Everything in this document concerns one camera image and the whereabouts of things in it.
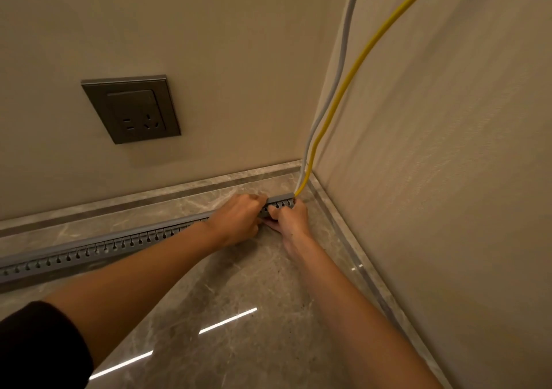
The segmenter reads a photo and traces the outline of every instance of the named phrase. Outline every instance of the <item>polished tile floor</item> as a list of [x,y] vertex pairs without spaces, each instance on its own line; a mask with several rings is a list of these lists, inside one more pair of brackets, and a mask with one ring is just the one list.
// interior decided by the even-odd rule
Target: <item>polished tile floor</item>
[[[293,190],[296,176],[286,174],[0,238],[0,252],[16,253],[211,210],[237,191],[282,194]],[[315,237],[373,302],[374,296],[320,203],[308,189],[301,197],[307,203]],[[65,280],[1,294],[0,318],[44,297]],[[96,372],[150,351],[151,355],[91,380],[88,387],[350,386],[342,359],[296,267],[279,235],[266,227],[255,239],[225,248],[194,267]]]

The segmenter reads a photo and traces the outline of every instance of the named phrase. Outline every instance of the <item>outlet switch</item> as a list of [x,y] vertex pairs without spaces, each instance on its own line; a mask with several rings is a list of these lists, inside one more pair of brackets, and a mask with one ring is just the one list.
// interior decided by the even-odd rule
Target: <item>outlet switch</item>
[[84,80],[81,85],[115,143],[180,134],[165,76]]

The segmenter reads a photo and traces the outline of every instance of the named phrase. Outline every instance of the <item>person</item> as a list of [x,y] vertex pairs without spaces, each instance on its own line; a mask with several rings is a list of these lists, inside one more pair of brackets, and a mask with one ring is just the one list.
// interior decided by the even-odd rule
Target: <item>person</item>
[[[200,260],[255,236],[265,195],[236,194],[205,222],[72,278],[0,322],[4,387],[84,387],[93,370]],[[358,388],[441,387],[416,351],[314,240],[307,208],[269,207]]]

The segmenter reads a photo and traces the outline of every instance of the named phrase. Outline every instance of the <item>beige wall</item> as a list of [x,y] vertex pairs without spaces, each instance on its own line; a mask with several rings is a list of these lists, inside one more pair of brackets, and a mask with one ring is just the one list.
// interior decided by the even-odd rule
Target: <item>beige wall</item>
[[[359,0],[346,68],[400,1]],[[552,381],[551,10],[420,0],[364,62],[315,166],[463,388]]]
[[[345,0],[0,0],[0,218],[300,158]],[[164,73],[182,136],[114,145],[80,80]]]

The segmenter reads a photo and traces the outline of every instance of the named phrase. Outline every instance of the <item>black sleeve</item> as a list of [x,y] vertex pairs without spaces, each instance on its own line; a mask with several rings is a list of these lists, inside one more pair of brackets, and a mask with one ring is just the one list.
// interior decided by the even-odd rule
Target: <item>black sleeve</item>
[[49,303],[31,302],[0,322],[2,386],[83,388],[93,369],[85,340]]

